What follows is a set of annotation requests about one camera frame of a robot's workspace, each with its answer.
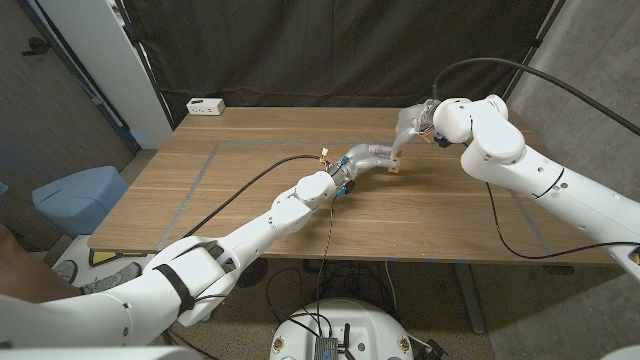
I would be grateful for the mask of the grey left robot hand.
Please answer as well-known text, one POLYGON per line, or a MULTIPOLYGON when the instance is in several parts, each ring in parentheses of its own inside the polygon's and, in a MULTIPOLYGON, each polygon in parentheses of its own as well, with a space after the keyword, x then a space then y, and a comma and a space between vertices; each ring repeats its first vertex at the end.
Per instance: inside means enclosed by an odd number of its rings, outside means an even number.
POLYGON ((391 147, 379 144, 359 144, 351 148, 339 161, 331 163, 329 174, 337 188, 343 187, 349 181, 355 180, 361 172, 375 167, 389 167, 391 150, 391 147))

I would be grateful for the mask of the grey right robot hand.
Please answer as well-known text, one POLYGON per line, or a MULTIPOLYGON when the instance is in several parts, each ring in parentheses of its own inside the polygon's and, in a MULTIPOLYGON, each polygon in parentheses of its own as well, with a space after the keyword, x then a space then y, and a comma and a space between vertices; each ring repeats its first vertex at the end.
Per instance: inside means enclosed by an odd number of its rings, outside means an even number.
POLYGON ((398 113, 392 156, 398 157, 402 148, 415 136, 423 137, 427 141, 433 139, 436 132, 434 114, 440 104, 438 100, 427 99, 424 103, 404 108, 398 113))

